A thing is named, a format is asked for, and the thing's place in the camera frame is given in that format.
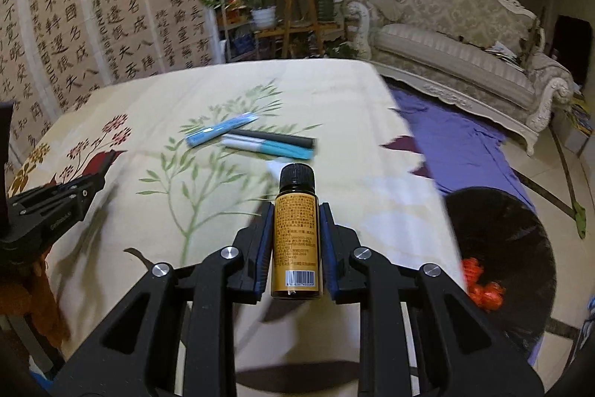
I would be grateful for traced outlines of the purple floor cloth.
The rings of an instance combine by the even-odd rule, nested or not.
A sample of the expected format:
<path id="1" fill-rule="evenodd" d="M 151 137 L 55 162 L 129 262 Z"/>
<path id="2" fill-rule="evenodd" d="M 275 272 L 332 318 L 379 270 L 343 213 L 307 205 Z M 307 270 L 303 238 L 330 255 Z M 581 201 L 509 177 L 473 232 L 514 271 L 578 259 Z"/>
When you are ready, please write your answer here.
<path id="1" fill-rule="evenodd" d="M 408 147 L 425 157 L 425 172 L 436 182 L 444 199 L 463 188 L 497 188 L 524 202 L 535 214 L 520 180 L 500 149 L 503 134 L 492 126 L 404 89 L 391 91 L 414 139 Z M 537 358 L 541 340 L 526 356 Z"/>

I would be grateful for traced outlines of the red wrapper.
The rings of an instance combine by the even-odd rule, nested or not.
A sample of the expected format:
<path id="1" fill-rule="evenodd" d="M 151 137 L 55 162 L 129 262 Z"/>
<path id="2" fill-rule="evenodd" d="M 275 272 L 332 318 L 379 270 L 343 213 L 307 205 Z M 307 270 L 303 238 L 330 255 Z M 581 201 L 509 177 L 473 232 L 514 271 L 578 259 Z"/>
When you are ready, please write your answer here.
<path id="1" fill-rule="evenodd" d="M 470 299 L 485 311 L 496 311 L 503 305 L 505 289 L 497 282 L 480 283 L 484 269 L 476 258 L 462 261 L 467 293 Z"/>

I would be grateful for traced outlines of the green cloth on floor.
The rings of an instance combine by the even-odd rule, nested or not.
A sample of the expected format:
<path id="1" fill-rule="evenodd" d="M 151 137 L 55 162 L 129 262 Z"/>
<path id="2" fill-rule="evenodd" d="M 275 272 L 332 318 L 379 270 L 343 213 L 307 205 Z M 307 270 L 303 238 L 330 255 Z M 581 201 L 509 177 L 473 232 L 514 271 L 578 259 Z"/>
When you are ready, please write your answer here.
<path id="1" fill-rule="evenodd" d="M 585 208 L 578 201 L 573 202 L 574 219 L 581 240 L 586 238 L 587 219 Z"/>

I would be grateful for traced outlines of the yellow label dark bottle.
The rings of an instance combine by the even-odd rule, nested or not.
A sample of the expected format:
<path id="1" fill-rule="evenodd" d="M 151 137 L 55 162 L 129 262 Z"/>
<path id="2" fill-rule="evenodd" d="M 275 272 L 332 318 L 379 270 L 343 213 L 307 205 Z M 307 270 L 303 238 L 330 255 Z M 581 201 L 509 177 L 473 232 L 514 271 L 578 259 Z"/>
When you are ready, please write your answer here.
<path id="1" fill-rule="evenodd" d="M 282 168 L 274 201 L 271 296 L 310 300 L 322 295 L 319 199 L 312 167 Z"/>

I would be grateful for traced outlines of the box with colourful papers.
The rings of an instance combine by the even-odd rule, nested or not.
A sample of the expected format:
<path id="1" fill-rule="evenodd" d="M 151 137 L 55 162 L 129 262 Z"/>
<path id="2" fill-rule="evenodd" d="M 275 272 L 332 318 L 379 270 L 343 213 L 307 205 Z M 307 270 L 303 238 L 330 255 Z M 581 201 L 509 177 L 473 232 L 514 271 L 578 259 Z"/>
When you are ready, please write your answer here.
<path id="1" fill-rule="evenodd" d="M 593 133 L 588 106 L 581 100 L 556 108 L 553 130 L 561 144 L 576 155 L 580 155 Z"/>

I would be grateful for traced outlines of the wooden plant stand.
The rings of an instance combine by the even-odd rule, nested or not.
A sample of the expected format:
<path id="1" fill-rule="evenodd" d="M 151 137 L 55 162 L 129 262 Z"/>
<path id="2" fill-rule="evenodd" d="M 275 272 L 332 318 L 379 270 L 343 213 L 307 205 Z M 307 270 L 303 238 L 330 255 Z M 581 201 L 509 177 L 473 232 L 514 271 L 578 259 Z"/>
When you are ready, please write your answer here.
<path id="1" fill-rule="evenodd" d="M 283 0 L 282 18 L 274 21 L 275 25 L 255 29 L 257 55 L 260 55 L 260 43 L 266 40 L 270 44 L 271 56 L 276 57 L 279 45 L 280 57 L 286 60 L 292 56 L 292 40 L 306 36 L 313 36 L 313 52 L 323 55 L 324 40 L 342 36 L 342 29 L 336 22 L 319 20 L 317 0 Z"/>

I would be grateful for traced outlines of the ornate white grey sofa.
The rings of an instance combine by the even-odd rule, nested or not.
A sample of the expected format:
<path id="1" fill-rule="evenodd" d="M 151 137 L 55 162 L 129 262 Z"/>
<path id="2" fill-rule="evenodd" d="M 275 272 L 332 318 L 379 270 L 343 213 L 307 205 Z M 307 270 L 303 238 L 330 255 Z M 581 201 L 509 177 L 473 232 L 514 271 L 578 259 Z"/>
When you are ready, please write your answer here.
<path id="1" fill-rule="evenodd" d="M 520 136 L 528 155 L 551 111 L 572 99 L 569 70 L 544 52 L 538 17 L 517 0 L 334 0 L 359 60 Z M 500 41 L 521 61 L 486 48 Z"/>

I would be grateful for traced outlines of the white teal stick packet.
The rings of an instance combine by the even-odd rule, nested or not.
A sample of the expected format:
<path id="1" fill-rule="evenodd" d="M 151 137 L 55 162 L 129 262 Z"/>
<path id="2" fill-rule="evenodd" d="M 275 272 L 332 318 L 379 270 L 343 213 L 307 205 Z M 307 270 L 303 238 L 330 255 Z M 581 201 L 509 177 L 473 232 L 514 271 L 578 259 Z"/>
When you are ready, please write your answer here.
<path id="1" fill-rule="evenodd" d="M 253 137 L 224 135 L 221 139 L 221 144 L 229 149 L 261 153 L 276 157 L 298 160 L 310 160 L 313 157 L 313 149 Z"/>

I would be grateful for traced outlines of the floral cream tablecloth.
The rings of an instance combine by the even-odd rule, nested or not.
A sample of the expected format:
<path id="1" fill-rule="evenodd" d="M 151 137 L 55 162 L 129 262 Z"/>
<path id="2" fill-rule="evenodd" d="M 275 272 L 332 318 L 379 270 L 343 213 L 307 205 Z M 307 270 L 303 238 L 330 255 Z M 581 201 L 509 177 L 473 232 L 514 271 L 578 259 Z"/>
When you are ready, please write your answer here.
<path id="1" fill-rule="evenodd" d="M 184 267 L 229 246 L 278 192 L 280 160 L 187 144 L 191 132 L 252 113 L 252 128 L 313 139 L 319 200 L 392 263 L 441 266 L 460 252 L 428 161 L 397 101 L 363 61 L 221 64 L 104 88 L 62 115 L 34 148 L 12 147 L 10 195 L 65 183 L 116 159 L 89 213 L 49 251 L 44 271 L 70 358 L 155 263 Z"/>

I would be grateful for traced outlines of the black long stick packet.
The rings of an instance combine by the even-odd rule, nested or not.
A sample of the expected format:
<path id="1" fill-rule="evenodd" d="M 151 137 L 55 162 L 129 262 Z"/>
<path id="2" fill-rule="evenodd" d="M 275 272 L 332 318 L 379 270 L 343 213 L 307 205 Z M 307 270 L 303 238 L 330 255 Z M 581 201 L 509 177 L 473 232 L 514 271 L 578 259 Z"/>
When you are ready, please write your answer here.
<path id="1" fill-rule="evenodd" d="M 253 130 L 242 130 L 234 129 L 229 132 L 229 135 L 241 136 L 255 139 L 262 139 L 267 141 L 273 141 L 283 144 L 294 145 L 297 147 L 314 149 L 316 147 L 316 140 L 309 137 L 302 137 L 296 135 L 278 134 L 272 132 L 253 131 Z"/>

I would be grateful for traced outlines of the papers on sofa seat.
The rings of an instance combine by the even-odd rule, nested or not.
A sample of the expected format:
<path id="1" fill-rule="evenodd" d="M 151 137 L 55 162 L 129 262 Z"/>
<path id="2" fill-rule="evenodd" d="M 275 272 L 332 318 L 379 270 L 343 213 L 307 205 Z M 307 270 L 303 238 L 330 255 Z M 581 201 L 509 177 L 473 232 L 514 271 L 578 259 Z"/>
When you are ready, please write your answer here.
<path id="1" fill-rule="evenodd" d="M 503 60 L 506 64 L 521 67 L 520 58 L 500 41 L 496 41 L 492 46 L 486 48 L 485 51 L 499 58 L 499 60 Z"/>

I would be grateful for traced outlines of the black lined trash bin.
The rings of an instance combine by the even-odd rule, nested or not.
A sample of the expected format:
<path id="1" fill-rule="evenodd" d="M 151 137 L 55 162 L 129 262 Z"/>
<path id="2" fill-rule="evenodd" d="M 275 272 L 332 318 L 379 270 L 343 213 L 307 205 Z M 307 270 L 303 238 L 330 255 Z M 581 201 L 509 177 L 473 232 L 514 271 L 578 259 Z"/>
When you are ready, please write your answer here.
<path id="1" fill-rule="evenodd" d="M 524 202 L 497 188 L 463 188 L 445 204 L 463 259 L 476 258 L 480 283 L 504 289 L 503 305 L 487 312 L 529 356 L 543 336 L 553 309 L 557 274 L 544 226 Z"/>

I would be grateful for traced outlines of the calligraphy folding screen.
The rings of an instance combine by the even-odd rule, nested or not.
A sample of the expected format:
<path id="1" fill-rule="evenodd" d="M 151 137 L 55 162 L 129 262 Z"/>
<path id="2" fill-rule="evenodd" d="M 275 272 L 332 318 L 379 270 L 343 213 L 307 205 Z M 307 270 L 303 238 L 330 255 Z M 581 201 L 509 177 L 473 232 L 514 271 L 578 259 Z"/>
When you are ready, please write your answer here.
<path id="1" fill-rule="evenodd" d="M 1 0 L 1 97 L 14 105 L 9 159 L 21 164 L 51 125 L 93 91 L 218 64 L 203 0 Z"/>

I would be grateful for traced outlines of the blue packet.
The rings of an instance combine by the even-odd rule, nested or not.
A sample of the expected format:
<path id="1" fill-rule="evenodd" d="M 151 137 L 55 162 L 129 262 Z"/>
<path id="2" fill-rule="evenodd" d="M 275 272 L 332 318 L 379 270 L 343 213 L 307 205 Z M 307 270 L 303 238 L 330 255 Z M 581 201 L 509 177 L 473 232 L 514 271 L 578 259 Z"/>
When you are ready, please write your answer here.
<path id="1" fill-rule="evenodd" d="M 254 113 L 243 113 L 231 119 L 219 122 L 213 126 L 202 128 L 198 131 L 187 134 L 184 139 L 186 140 L 188 147 L 198 147 L 230 132 L 231 130 L 238 129 L 249 123 L 252 123 L 257 119 L 258 115 Z"/>

